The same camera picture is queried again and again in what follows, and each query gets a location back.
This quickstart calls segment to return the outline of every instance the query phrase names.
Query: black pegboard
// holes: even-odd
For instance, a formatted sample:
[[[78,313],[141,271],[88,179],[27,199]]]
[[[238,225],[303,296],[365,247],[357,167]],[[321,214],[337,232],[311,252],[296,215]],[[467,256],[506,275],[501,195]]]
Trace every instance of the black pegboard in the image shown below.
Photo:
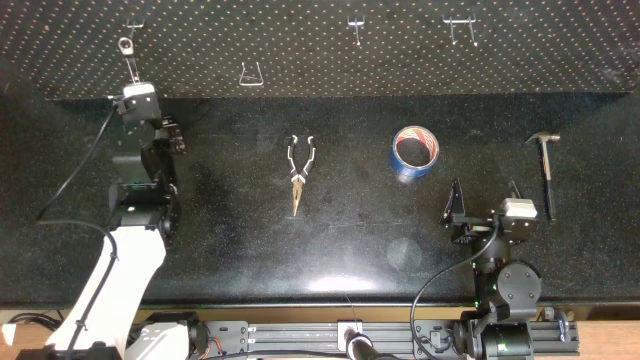
[[[103,98],[138,65],[166,97],[630,91],[638,1],[20,1],[0,4],[0,55],[51,99]],[[365,17],[361,46],[347,17]],[[450,28],[442,17],[476,17]],[[238,84],[242,62],[264,85]]]

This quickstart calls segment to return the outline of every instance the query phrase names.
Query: wooden table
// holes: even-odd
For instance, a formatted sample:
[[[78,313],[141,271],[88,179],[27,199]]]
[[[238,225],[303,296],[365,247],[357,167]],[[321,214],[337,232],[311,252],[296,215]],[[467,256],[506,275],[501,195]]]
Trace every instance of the wooden table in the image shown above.
[[[13,346],[0,336],[0,359],[15,359],[20,350],[42,348],[50,332],[39,325],[18,325]],[[581,321],[580,356],[576,360],[636,360],[640,354],[640,321]],[[560,357],[537,357],[536,360]]]

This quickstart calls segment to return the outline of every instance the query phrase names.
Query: roll of blue tape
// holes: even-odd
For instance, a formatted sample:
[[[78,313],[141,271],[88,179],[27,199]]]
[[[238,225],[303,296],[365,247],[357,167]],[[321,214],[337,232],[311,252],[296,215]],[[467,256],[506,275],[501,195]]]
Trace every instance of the roll of blue tape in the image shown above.
[[[417,139],[429,150],[429,162],[421,166],[413,166],[404,161],[398,154],[398,143],[406,139]],[[421,126],[407,126],[393,138],[391,146],[391,165],[400,174],[410,178],[418,178],[429,172],[438,160],[440,146],[431,131]]]

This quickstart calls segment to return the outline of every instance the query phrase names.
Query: hammer head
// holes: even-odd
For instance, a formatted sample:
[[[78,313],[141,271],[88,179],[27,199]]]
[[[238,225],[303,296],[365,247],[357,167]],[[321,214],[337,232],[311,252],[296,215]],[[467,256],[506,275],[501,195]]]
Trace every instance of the hammer head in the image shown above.
[[[531,137],[529,138],[529,140],[527,140],[527,142],[533,139],[538,139],[538,141],[540,141],[541,143],[547,142],[547,141],[558,141],[560,140],[560,134],[549,134],[548,132],[543,131],[543,132],[539,132],[537,134],[531,135]]]

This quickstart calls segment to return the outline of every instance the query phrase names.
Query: black countertop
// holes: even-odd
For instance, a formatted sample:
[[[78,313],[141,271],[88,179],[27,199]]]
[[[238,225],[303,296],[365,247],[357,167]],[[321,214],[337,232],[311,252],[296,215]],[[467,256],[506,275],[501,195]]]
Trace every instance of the black countertop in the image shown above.
[[[75,302],[102,247],[35,213],[73,170],[108,104],[0,95],[0,305]],[[543,277],[549,303],[637,302],[640,96],[612,94],[164,100],[189,153],[176,157],[182,221],[143,304],[220,306],[410,302],[435,272],[470,255],[438,224],[459,177],[467,213],[485,216],[513,179],[544,215],[539,150],[549,146],[558,221],[513,256]],[[431,173],[399,182],[395,133],[431,130]],[[104,223],[118,127],[47,215]],[[292,217],[286,145],[314,135],[317,162]],[[299,151],[306,158],[306,151]],[[469,305],[470,268],[439,279],[427,304]]]

